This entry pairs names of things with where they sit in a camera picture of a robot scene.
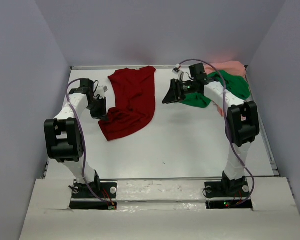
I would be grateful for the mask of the red t-shirt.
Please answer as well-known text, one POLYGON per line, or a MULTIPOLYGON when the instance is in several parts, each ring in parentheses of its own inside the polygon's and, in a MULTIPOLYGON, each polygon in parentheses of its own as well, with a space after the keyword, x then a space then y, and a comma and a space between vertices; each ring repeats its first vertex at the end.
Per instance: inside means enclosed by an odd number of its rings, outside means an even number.
POLYGON ((115 106, 108 110, 108 120, 98 122, 107 141, 130 136, 152 121, 156 110, 155 72, 153 66, 124 68, 108 77, 115 106))

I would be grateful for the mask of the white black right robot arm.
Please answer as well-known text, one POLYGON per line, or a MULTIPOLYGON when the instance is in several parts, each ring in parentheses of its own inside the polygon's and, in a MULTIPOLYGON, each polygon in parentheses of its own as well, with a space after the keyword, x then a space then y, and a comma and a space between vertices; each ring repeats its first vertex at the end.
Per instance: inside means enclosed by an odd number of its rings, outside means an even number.
POLYGON ((203 193, 208 199, 230 198, 237 193, 248 196, 253 189, 246 179, 246 174, 252 174, 246 161, 251 145, 260 133, 258 108, 254 101, 243 100, 228 90, 219 70, 215 71, 219 79, 209 77, 204 64, 202 61, 189 67, 189 80, 184 80, 185 72, 177 64, 172 70, 177 78, 170 81, 162 102, 180 103, 190 94, 202 94, 222 108, 225 135, 229 142, 227 163, 221 180, 206 182, 203 193))

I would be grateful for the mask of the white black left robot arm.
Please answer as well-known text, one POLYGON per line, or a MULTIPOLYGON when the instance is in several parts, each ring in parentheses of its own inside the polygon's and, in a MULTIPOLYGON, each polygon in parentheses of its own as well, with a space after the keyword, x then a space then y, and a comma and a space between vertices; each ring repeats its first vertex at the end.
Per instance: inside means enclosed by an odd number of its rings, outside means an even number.
POLYGON ((101 181, 96 170, 87 161, 86 141, 80 117, 85 110, 95 120, 108 120, 106 86, 100 86, 98 80, 79 78, 72 83, 79 83, 78 88, 66 94, 66 104, 52 119, 44 124, 47 154, 50 159, 66 166, 76 182, 83 186, 87 196, 94 198, 100 194, 101 181))

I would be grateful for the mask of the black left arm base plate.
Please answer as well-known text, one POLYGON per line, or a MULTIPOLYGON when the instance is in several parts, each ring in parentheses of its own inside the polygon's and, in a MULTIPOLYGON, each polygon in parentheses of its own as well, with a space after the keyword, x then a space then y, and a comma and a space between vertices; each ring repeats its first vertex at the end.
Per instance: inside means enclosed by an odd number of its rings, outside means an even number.
POLYGON ((101 181, 100 189, 92 183, 89 188, 86 184, 76 181, 69 185, 71 210, 116 210, 118 183, 114 181, 101 181))

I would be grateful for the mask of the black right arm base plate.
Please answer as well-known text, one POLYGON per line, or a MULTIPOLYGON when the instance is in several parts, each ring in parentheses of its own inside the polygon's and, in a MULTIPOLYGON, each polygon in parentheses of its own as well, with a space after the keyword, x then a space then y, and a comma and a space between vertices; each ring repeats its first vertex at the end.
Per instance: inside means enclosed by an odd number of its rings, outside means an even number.
POLYGON ((226 190, 221 181, 208 181, 202 194, 208 210, 253 209, 247 180, 231 190, 226 190))

